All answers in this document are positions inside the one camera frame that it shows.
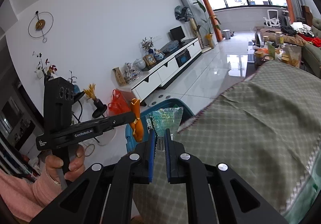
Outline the person's left hand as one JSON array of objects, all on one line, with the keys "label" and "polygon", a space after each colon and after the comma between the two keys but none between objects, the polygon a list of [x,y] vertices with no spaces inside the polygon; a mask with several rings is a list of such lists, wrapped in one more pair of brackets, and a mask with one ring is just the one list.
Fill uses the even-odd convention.
[{"label": "person's left hand", "polygon": [[[71,160],[68,166],[68,171],[64,174],[64,179],[69,180],[71,182],[75,181],[82,173],[85,171],[85,154],[84,147],[82,145],[78,145],[77,150],[75,152],[75,158]],[[46,171],[48,175],[57,182],[61,183],[58,170],[60,170],[64,163],[63,161],[55,155],[49,155],[45,160]]]}]

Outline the pink sleeve forearm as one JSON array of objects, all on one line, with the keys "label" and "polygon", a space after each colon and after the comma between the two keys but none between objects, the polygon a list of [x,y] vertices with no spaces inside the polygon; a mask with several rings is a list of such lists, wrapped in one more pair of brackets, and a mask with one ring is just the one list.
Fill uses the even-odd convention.
[{"label": "pink sleeve forearm", "polygon": [[1,171],[1,197],[14,217],[21,221],[30,222],[61,191],[54,169],[44,168],[41,176],[32,184]]}]

